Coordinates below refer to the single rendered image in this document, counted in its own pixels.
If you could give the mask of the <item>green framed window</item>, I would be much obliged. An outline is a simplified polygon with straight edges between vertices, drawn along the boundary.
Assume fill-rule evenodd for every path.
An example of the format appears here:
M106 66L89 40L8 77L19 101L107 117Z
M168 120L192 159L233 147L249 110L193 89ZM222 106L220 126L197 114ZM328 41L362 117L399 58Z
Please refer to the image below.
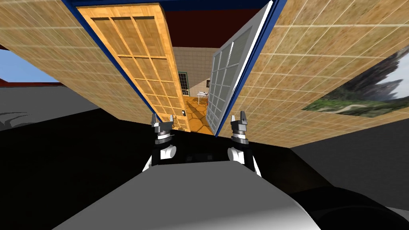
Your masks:
M179 81L181 85L181 91L183 96L190 96L189 93L189 81L187 77L187 72L178 72Z

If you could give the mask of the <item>wooden panelled door leaf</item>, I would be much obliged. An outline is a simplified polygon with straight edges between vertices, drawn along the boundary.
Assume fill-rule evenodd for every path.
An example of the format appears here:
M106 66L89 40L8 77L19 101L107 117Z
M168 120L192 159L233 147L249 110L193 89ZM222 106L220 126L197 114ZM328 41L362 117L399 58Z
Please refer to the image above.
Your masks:
M80 14L114 56L156 115L189 132L177 65L158 2L80 6Z

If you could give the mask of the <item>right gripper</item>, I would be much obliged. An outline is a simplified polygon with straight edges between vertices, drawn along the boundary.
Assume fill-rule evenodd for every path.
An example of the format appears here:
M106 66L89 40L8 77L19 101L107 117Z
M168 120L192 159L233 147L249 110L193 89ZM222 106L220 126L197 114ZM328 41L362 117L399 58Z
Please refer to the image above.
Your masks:
M231 116L231 129L235 134L243 134L247 131L247 118L244 111L240 112L240 120L236 120L235 116Z

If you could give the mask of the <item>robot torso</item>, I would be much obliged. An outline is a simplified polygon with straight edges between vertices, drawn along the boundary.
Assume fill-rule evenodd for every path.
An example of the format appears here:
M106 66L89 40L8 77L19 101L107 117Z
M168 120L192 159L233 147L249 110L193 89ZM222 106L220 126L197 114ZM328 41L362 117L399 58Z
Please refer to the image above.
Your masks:
M236 161L156 165L53 230L320 230Z

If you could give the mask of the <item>landscape wall picture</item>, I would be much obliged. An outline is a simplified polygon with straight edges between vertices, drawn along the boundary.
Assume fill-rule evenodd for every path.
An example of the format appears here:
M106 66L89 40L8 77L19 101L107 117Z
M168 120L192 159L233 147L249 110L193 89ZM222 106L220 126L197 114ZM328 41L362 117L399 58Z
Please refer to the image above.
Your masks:
M374 118L409 107L409 45L303 110Z

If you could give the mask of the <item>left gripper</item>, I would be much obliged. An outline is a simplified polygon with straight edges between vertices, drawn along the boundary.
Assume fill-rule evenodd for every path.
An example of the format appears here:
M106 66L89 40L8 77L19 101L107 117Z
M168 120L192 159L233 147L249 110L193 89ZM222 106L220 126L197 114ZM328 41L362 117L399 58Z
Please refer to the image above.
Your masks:
M169 122L157 123L156 113L152 114L151 125L154 128L154 132L159 135L161 132L170 132L173 129L174 118L170 115Z

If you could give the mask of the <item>grey panelled door leaf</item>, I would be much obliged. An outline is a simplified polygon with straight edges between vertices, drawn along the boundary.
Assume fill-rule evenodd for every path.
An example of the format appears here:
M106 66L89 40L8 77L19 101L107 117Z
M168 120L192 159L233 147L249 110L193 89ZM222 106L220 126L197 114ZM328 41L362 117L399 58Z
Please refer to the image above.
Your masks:
M206 121L217 136L273 27L281 0L269 0L213 55Z

